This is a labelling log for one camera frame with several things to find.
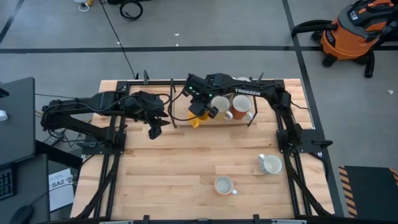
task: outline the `mouse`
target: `mouse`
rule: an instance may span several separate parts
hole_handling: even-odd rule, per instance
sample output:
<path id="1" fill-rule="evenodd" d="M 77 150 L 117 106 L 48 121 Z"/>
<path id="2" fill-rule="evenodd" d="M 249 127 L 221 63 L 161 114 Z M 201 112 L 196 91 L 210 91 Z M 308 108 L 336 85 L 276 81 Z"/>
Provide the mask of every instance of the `mouse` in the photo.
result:
<path id="1" fill-rule="evenodd" d="M 12 216 L 9 224 L 28 224 L 33 215 L 33 207 L 23 206 Z"/>

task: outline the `computer monitor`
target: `computer monitor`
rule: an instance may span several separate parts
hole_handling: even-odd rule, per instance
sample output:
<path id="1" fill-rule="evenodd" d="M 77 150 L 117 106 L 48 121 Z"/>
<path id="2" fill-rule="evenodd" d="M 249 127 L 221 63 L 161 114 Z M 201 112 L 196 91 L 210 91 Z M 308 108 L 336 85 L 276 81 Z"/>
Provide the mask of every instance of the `computer monitor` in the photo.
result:
<path id="1" fill-rule="evenodd" d="M 35 155 L 35 80 L 23 78 L 0 85 L 9 96 L 0 98 L 0 167 Z"/>

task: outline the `white mug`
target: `white mug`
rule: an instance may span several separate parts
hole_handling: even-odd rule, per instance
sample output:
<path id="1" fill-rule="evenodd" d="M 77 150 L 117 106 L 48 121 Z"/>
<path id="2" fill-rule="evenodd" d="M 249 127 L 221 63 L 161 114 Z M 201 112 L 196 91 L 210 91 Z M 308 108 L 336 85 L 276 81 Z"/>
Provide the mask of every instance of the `white mug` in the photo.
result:
<path id="1" fill-rule="evenodd" d="M 234 189 L 234 184 L 228 176 L 221 176 L 217 177 L 214 181 L 214 188 L 216 191 L 221 195 L 228 195 L 228 194 L 238 194 L 238 191 Z"/>
<path id="2" fill-rule="evenodd" d="M 273 155 L 259 155 L 260 170 L 266 174 L 278 174 L 282 170 L 282 161 Z"/>
<path id="3" fill-rule="evenodd" d="M 215 106 L 218 109 L 217 115 L 214 117 L 214 119 L 225 119 L 225 120 L 231 120 L 233 118 L 233 115 L 229 110 L 229 106 L 231 103 L 229 102 L 229 99 L 225 96 L 216 96 L 214 97 L 211 102 L 210 106 Z"/>

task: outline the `concrete floor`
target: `concrete floor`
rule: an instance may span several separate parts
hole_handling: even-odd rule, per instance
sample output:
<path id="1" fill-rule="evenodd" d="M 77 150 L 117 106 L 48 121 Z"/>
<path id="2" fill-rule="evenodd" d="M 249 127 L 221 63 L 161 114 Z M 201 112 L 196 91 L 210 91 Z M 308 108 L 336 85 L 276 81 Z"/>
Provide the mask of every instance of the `concrete floor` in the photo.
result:
<path id="1" fill-rule="evenodd" d="M 333 19 L 351 2 L 288 0 L 295 24 Z M 15 14 L 16 5 L 14 0 L 0 1 L 0 29 Z M 105 5 L 124 47 L 293 46 L 282 1 L 153 0 L 142 5 L 144 14 L 136 22 L 122 20 L 118 6 Z M 85 13 L 77 7 L 72 0 L 24 0 L 0 42 L 0 52 L 119 47 L 99 2 Z M 298 39 L 301 46 L 315 45 L 309 34 L 300 34 Z M 56 52 L 0 54 L 0 82 L 34 77 L 37 93 L 84 97 L 94 95 L 101 80 L 132 78 L 121 52 Z M 337 62 L 326 69 L 321 65 L 322 52 L 303 52 L 325 136 L 334 141 L 328 149 L 335 175 L 338 165 L 398 169 L 398 52 L 375 54 L 374 78 L 365 79 L 364 67 L 353 62 Z M 302 78 L 293 50 L 128 52 L 127 57 L 135 72 L 146 69 L 151 79 L 185 78 L 188 72 L 201 76 L 223 72 L 235 77 L 264 72 L 264 78 Z M 36 97 L 36 109 L 50 100 Z M 67 135 L 74 138 L 76 133 Z M 37 124 L 37 139 L 47 137 Z M 59 147 L 71 150 L 63 144 Z M 337 186 L 343 202 L 340 181 Z"/>

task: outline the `wooden tabletop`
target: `wooden tabletop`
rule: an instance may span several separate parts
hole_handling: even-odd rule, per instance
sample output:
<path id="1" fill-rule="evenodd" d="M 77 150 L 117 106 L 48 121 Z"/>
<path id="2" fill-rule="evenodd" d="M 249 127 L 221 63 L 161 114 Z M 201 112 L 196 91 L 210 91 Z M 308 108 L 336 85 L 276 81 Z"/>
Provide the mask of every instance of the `wooden tabletop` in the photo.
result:
<path id="1" fill-rule="evenodd" d="M 292 101 L 307 107 L 301 81 L 284 81 Z M 113 91 L 116 83 L 102 81 L 99 90 Z M 170 93 L 169 86 L 130 89 L 131 93 L 139 90 Z M 181 96 L 175 102 L 176 117 L 187 118 L 189 100 Z M 210 121 L 194 129 L 188 122 L 179 122 L 177 129 L 172 125 L 162 127 L 162 135 L 155 140 L 148 137 L 148 125 L 127 119 L 126 150 L 119 163 L 112 219 L 142 220 L 144 215 L 153 220 L 247 219 L 253 214 L 260 218 L 293 218 L 285 166 L 278 175 L 265 175 L 259 170 L 260 153 L 284 160 L 275 135 L 275 113 L 265 99 L 257 98 L 257 105 L 259 112 L 250 127 L 242 121 Z M 307 110 L 292 110 L 303 129 L 312 127 Z M 108 126 L 109 118 L 95 114 L 93 124 Z M 300 157 L 308 188 L 333 213 L 322 163 L 308 154 Z M 103 156 L 97 155 L 82 167 L 71 217 L 78 215 L 96 192 L 102 161 Z M 213 184 L 219 175 L 232 178 L 238 195 L 216 193 Z M 301 193 L 296 189 L 304 214 Z M 108 190 L 104 195 L 102 215 Z"/>

